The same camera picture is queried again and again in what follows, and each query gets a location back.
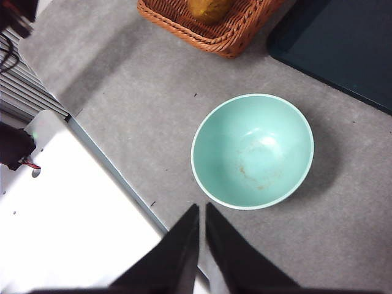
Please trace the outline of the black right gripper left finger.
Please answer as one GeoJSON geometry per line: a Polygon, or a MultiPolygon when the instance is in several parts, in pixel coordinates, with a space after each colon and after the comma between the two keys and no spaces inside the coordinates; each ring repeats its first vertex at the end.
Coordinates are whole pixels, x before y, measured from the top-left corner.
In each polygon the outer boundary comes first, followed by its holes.
{"type": "Polygon", "coordinates": [[[180,217],[162,240],[112,282],[114,293],[192,293],[199,255],[199,207],[180,217]]]}

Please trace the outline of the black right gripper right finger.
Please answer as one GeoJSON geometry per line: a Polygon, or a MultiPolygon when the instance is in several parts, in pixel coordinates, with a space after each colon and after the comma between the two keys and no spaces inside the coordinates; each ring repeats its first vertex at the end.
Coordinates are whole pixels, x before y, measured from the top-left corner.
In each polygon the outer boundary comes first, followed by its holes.
{"type": "Polygon", "coordinates": [[[206,205],[206,239],[231,293],[282,293],[301,286],[270,262],[212,204],[206,205]]]}

